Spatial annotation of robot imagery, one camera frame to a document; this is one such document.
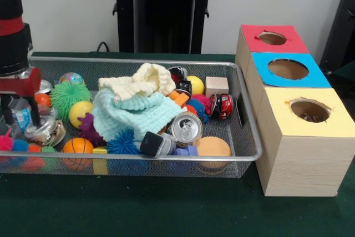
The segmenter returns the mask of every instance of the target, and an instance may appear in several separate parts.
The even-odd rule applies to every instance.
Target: black cable
[[[107,52],[110,52],[109,46],[108,46],[105,42],[101,42],[101,43],[99,44],[98,49],[96,49],[96,52],[99,52],[99,51],[100,51],[100,48],[102,47],[102,45],[105,46]]]

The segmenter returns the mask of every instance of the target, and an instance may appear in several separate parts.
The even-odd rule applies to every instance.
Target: green table
[[[233,61],[231,55],[35,56]],[[355,164],[336,198],[265,198],[242,179],[0,175],[1,236],[355,236]]]

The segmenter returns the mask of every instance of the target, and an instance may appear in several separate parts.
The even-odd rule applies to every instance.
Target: knitted cloth
[[[146,132],[158,133],[178,114],[186,111],[158,92],[150,97],[136,94],[117,104],[114,98],[111,89],[101,89],[94,99],[92,111],[94,128],[107,142],[127,128],[133,129],[135,140],[142,141]]]
[[[115,101],[130,99],[135,94],[150,96],[154,92],[163,95],[175,90],[170,72],[157,64],[144,63],[132,77],[100,78],[99,89],[110,88]]]

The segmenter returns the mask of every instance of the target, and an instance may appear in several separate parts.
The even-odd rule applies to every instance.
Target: white wall
[[[116,0],[22,0],[37,51],[93,51],[100,41],[118,50]],[[293,24],[320,60],[339,0],[209,0],[203,53],[236,50],[244,24]]]

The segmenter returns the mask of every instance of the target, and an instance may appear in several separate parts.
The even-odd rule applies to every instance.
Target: purple spiky toy
[[[79,126],[81,130],[80,136],[89,140],[94,147],[101,147],[106,145],[104,138],[102,138],[94,128],[94,116],[91,113],[86,113],[85,118],[78,118],[82,124]]]

